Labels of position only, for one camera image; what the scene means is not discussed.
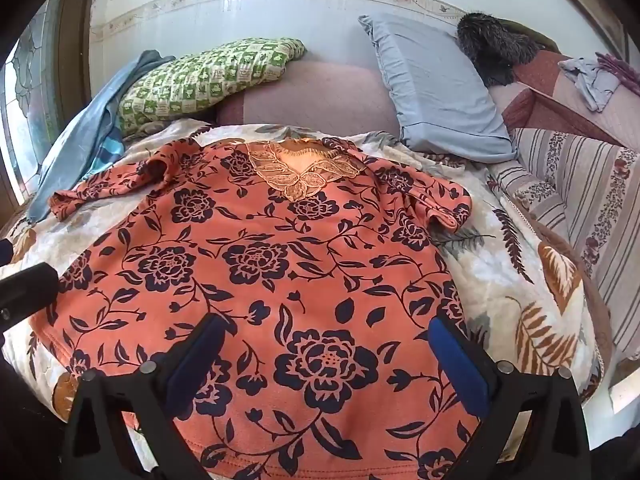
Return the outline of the orange floral blouse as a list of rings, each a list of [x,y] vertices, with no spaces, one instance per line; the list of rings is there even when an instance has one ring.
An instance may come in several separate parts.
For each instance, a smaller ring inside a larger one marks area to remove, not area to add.
[[[178,428],[232,479],[440,479],[476,423],[427,343],[462,305],[434,229],[457,183],[337,139],[178,140],[53,196],[144,199],[32,318],[74,375],[131,372],[218,315],[224,346]]]

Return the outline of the leaf pattern fleece blanket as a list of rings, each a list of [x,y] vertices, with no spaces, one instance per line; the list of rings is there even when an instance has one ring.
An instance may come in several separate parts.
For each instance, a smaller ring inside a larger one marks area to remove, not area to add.
[[[321,132],[276,125],[212,128],[193,120],[176,122],[134,144],[114,167],[137,164],[162,146],[193,140],[203,146],[217,142],[281,142],[336,139]],[[337,139],[375,158],[412,167],[461,185],[472,209],[457,231],[434,229],[432,241],[447,263],[458,291],[468,330],[497,360],[512,362],[526,373],[548,375],[568,368],[578,390],[590,394],[603,365],[594,336],[584,274],[575,263],[534,231],[510,200],[495,188],[481,166],[448,157],[422,156],[387,133],[371,132]],[[62,274],[98,237],[113,229],[144,199],[145,190],[100,198],[80,206],[66,219],[55,217],[36,226],[36,241],[9,273],[43,261]],[[2,356],[10,370],[26,382],[37,404],[56,420],[66,419],[78,386],[72,374],[45,347],[32,329],[32,319],[6,335]]]

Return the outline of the blue denim garment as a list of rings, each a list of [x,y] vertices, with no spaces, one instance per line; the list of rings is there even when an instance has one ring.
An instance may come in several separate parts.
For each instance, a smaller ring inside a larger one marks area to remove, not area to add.
[[[174,59],[171,55],[163,58],[157,50],[143,51],[72,119],[47,154],[37,191],[27,208],[29,223],[47,217],[53,193],[70,190],[85,177],[94,166],[93,159],[104,138],[114,129],[120,131],[117,110],[126,91],[142,76]]]

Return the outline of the teal striped cloth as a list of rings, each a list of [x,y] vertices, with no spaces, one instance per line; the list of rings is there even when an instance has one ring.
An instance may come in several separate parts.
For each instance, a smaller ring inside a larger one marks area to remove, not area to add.
[[[96,157],[93,159],[93,165],[96,167],[108,166],[113,162],[117,162],[125,151],[124,142],[122,142],[122,133],[118,129],[112,130],[103,140]]]

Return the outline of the stained glass window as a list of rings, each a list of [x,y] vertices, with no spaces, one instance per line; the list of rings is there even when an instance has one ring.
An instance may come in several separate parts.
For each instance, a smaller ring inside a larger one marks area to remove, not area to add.
[[[19,205],[37,191],[44,160],[61,132],[54,61],[60,0],[46,0],[1,69],[1,153]]]

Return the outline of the striped floral bedding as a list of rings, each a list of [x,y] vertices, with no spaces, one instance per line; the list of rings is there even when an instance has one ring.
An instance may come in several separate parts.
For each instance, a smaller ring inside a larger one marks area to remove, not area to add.
[[[570,243],[611,313],[613,344],[639,356],[639,153],[516,128],[518,158],[490,167],[512,202]]]

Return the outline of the green checkered pillow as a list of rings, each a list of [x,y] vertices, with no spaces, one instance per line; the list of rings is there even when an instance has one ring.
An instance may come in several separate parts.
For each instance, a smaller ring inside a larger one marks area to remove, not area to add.
[[[118,123],[130,136],[150,122],[207,110],[232,94],[279,80],[306,53],[295,38],[244,38],[188,54],[140,77],[122,96]]]

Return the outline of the light blue pillow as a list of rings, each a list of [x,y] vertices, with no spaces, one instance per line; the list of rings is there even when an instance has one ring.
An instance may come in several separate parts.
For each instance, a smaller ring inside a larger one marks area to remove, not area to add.
[[[361,15],[410,150],[498,164],[516,157],[474,65],[446,30],[387,13]]]

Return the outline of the crumpled grey purple cloth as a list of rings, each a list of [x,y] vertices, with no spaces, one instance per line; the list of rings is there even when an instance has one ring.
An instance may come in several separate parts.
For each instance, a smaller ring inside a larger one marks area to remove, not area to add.
[[[574,84],[590,112],[602,113],[620,86],[639,94],[638,70],[613,55],[597,52],[594,60],[568,58],[558,67]]]

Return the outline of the pink mauve bed sheet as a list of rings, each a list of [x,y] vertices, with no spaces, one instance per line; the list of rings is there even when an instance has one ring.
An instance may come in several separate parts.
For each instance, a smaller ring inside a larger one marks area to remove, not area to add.
[[[351,65],[292,62],[279,80],[232,94],[216,104],[214,112],[220,126],[297,126],[332,136],[400,133],[381,75]]]

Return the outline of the black furry garment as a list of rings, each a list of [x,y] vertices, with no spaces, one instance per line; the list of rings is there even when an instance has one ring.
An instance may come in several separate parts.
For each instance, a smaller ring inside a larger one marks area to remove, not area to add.
[[[539,52],[532,38],[510,32],[499,20],[484,13],[462,16],[457,42],[487,88],[512,84],[514,67],[532,62]]]

